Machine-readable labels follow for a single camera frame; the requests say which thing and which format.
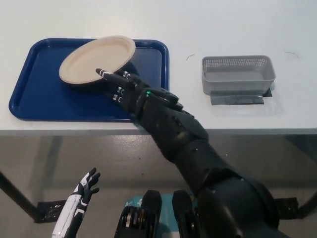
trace robotic hand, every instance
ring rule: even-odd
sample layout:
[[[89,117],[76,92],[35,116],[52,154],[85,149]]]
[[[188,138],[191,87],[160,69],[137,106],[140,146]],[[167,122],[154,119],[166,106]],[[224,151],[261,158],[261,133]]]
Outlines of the robotic hand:
[[[87,173],[67,199],[55,225],[52,238],[75,238],[84,218],[88,203],[99,188],[92,189],[100,177],[96,168]]]

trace gray floor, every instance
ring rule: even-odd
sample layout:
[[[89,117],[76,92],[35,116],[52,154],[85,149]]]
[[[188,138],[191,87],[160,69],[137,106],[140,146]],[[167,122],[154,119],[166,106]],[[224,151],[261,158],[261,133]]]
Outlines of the gray floor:
[[[213,136],[231,164],[267,185],[275,197],[300,203],[317,189],[317,165],[282,136]],[[33,202],[66,199],[81,177],[97,167],[101,191],[92,198],[79,238],[113,237],[124,201],[147,189],[186,188],[149,136],[0,137],[0,169]],[[54,224],[34,224],[0,191],[1,238],[48,238]],[[317,213],[282,221],[292,238],[314,238]]]

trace tabletop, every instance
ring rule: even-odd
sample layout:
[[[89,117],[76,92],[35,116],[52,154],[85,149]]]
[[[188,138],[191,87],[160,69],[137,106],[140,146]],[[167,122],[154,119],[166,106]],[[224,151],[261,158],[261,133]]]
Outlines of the tabletop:
[[[0,0],[0,135],[145,133],[131,123],[21,121],[8,109],[34,43],[110,35],[165,43],[170,91],[209,133],[317,133],[316,9],[314,0]],[[202,58],[240,55],[271,58],[272,97],[212,106]]]

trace beige paper plate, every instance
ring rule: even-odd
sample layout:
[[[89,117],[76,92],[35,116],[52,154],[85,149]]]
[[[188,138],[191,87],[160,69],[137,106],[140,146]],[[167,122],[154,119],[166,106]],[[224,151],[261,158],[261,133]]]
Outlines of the beige paper plate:
[[[100,80],[96,68],[116,72],[133,56],[135,43],[124,36],[110,36],[91,41],[72,52],[59,68],[60,78],[70,84]]]

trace table leg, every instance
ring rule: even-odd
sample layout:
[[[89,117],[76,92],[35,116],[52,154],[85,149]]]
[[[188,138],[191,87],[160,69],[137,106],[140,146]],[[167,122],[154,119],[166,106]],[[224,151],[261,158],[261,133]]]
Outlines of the table leg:
[[[286,139],[317,163],[317,135],[288,135]],[[305,218],[317,209],[317,192],[298,208],[297,218]]]
[[[0,172],[0,188],[8,195],[19,207],[23,209],[34,222],[40,222],[44,214],[35,207],[12,183]]]
[[[31,178],[31,184],[34,191],[36,191],[33,194],[36,196],[35,200],[43,199],[43,190],[53,179],[61,144],[61,136],[41,138],[40,149],[36,157],[36,167]],[[66,202],[66,200],[38,202],[36,207],[1,172],[0,189],[21,207],[35,223],[56,222]]]

